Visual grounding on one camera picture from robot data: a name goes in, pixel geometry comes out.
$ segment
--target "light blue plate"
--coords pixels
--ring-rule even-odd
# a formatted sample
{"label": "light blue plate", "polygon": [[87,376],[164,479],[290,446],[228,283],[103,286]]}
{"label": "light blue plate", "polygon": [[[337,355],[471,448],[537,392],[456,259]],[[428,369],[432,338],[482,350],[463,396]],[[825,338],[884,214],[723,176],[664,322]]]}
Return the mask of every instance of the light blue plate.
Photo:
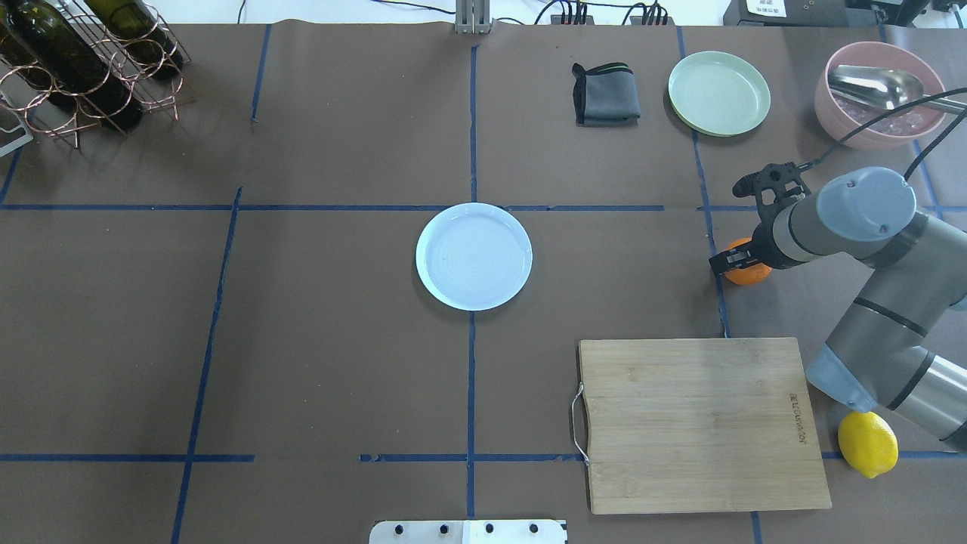
{"label": "light blue plate", "polygon": [[668,78],[675,113],[709,136],[748,132],[766,118],[771,98],[766,79],[745,60],[721,51],[693,53]]}
{"label": "light blue plate", "polygon": [[417,241],[417,272],[444,304],[489,310],[516,295],[531,273],[524,227],[490,204],[468,202],[440,212]]}

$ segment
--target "gray cloth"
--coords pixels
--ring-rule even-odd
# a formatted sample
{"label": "gray cloth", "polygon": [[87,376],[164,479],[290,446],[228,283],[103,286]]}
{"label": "gray cloth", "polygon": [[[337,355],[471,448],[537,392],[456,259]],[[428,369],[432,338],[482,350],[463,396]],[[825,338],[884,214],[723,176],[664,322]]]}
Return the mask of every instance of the gray cloth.
{"label": "gray cloth", "polygon": [[634,73],[627,64],[612,62],[584,70],[571,67],[574,82],[574,114],[585,127],[613,127],[641,117]]}

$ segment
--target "metal handle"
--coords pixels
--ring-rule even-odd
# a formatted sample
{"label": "metal handle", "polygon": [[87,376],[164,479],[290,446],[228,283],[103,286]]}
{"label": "metal handle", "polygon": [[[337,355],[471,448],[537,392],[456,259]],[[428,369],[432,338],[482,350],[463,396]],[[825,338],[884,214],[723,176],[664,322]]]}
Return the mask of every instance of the metal handle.
{"label": "metal handle", "polygon": [[964,108],[967,107],[967,104],[958,102],[956,100],[938,98],[931,100],[930,102],[924,104],[924,106],[927,106],[930,109],[939,109],[940,111],[944,111],[946,113],[959,114],[963,112]]}
{"label": "metal handle", "polygon": [[588,454],[584,453],[584,449],[581,448],[581,444],[577,443],[577,422],[574,417],[574,405],[577,404],[577,399],[581,398],[581,395],[583,394],[584,394],[584,382],[580,381],[577,384],[577,393],[574,394],[574,398],[571,400],[571,439],[574,440],[574,447],[577,448],[577,451],[581,452],[581,457],[584,458],[584,466],[590,467],[591,460],[588,459]]}

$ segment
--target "metal spoon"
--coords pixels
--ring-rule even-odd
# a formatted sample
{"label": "metal spoon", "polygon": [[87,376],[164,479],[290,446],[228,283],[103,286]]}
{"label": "metal spoon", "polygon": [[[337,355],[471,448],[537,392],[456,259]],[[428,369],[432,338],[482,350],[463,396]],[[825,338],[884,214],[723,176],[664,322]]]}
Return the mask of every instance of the metal spoon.
{"label": "metal spoon", "polygon": [[[833,94],[880,109],[896,109],[925,96],[920,78],[903,70],[841,64],[833,68],[827,81]],[[946,113],[960,113],[967,107],[946,98],[923,106]]]}

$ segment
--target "orange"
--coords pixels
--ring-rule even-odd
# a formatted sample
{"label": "orange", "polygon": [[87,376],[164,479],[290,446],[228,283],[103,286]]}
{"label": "orange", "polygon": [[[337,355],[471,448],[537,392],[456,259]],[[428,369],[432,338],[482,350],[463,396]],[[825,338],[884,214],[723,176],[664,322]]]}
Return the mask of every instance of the orange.
{"label": "orange", "polygon": [[[739,238],[738,240],[729,244],[725,251],[732,248],[741,246],[746,242],[750,242],[751,238]],[[765,280],[772,274],[773,269],[763,263],[753,264],[749,268],[737,268],[735,270],[729,270],[728,272],[722,274],[725,279],[732,282],[737,286],[751,286],[752,284],[758,284],[762,280]]]}

